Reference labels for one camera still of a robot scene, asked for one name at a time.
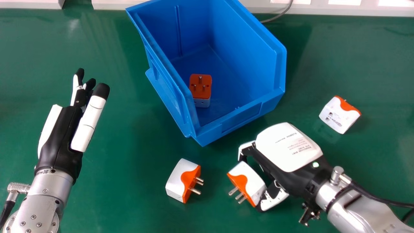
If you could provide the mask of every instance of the black cable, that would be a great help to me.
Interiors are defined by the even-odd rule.
[[[6,220],[9,218],[14,204],[16,204],[14,201],[6,201],[6,203],[4,204],[3,211],[0,215],[0,230],[3,228],[4,224],[6,223]]]
[[[293,4],[293,0],[290,0],[290,2],[289,2],[289,5],[286,7],[286,9],[282,12],[282,13],[280,13],[280,14],[278,14],[278,15],[276,15],[275,17],[272,17],[272,18],[270,18],[270,19],[265,19],[265,20],[262,20],[262,21],[260,21],[262,24],[264,24],[264,23],[268,23],[268,22],[270,22],[270,21],[273,21],[273,20],[276,20],[276,19],[278,19],[278,18],[280,18],[280,17],[282,17],[282,15],[284,15],[284,14],[286,14],[286,12],[292,7],[292,4]]]
[[[403,222],[403,223],[405,223],[405,224],[408,224],[408,220],[410,219],[410,218],[412,218],[414,216],[414,208],[413,209],[411,209],[410,211],[408,211],[405,215],[404,215],[404,217],[401,219],[401,221]]]
[[[374,201],[378,201],[384,204],[389,204],[389,205],[393,205],[393,206],[399,206],[399,207],[404,207],[404,208],[414,208],[414,204],[411,203],[404,203],[404,202],[399,202],[399,201],[391,201],[391,200],[387,200],[387,199],[383,199],[383,198],[379,198],[377,196],[372,195],[371,193],[369,193],[368,191],[366,191],[363,187],[361,187],[359,184],[357,184],[356,182],[352,181],[351,184],[352,188],[354,190],[356,190],[357,192],[359,192],[361,195],[364,195],[366,197],[368,197],[369,199],[372,199]]]

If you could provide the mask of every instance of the gray cable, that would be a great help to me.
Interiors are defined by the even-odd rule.
[[[282,17],[282,15],[284,15],[291,7],[292,7],[292,4],[293,4],[293,0],[290,0],[290,2],[289,2],[289,5],[286,7],[286,9],[282,12],[282,13],[280,13],[280,14],[278,14],[278,15],[276,15],[275,17],[272,17],[272,18],[270,18],[270,19],[265,19],[265,20],[262,20],[262,21],[260,21],[262,24],[264,24],[264,23],[268,23],[268,22],[270,22],[270,21],[273,21],[273,20],[276,20],[276,19],[278,19],[278,18],[280,18],[280,17]]]

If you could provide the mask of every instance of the orange and white plug adapter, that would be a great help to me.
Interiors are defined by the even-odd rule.
[[[201,192],[194,188],[195,184],[204,185],[200,174],[200,165],[180,159],[165,185],[167,195],[182,203],[187,202],[192,192],[200,195]]]
[[[266,190],[266,184],[262,178],[245,162],[239,162],[231,169],[227,176],[233,183],[235,188],[229,192],[229,196],[233,195],[237,190],[240,194],[236,196],[236,200],[241,204],[247,201],[256,207],[260,201],[260,197]]]
[[[319,114],[323,122],[340,134],[344,134],[360,116],[361,112],[358,109],[337,95]]]
[[[211,75],[192,74],[190,76],[189,89],[193,95],[195,107],[210,107],[212,81]]]

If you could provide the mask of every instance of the metal knob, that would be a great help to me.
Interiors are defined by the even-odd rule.
[[[331,179],[330,182],[333,185],[338,185],[339,184],[339,176],[342,175],[344,173],[344,169],[340,166],[335,166],[334,170],[332,171],[331,174]]]

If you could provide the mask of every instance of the silver metal forearm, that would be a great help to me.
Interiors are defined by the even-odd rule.
[[[59,170],[37,172],[27,196],[6,222],[3,233],[56,233],[72,182],[70,175]]]
[[[328,220],[341,233],[414,233],[414,228],[401,222],[386,204],[362,196],[355,190],[346,191],[332,204],[337,193],[350,182],[348,176],[340,174],[338,179],[327,181],[316,197],[316,203],[324,211],[331,204]]]

